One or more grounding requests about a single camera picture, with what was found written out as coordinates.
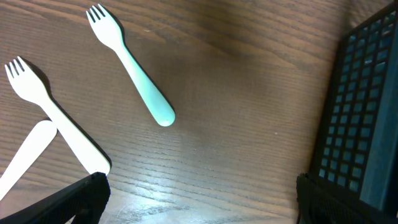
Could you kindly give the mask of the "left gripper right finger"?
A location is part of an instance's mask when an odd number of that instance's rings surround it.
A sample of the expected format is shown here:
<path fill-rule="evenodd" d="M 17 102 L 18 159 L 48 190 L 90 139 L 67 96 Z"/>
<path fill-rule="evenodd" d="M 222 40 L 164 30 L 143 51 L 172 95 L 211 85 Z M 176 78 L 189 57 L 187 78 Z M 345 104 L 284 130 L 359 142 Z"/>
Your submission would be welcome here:
<path fill-rule="evenodd" d="M 296 180 L 299 224 L 397 224 L 397 218 L 352 197 L 311 175 Z"/>

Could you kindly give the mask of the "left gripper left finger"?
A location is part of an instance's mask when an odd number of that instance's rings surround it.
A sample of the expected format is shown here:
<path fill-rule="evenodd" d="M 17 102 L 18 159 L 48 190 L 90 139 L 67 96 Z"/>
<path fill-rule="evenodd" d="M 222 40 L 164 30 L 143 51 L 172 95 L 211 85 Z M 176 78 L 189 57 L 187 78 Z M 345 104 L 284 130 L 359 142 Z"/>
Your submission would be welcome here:
<path fill-rule="evenodd" d="M 1 224 L 98 223 L 111 195 L 104 173 L 95 172 L 1 219 Z"/>

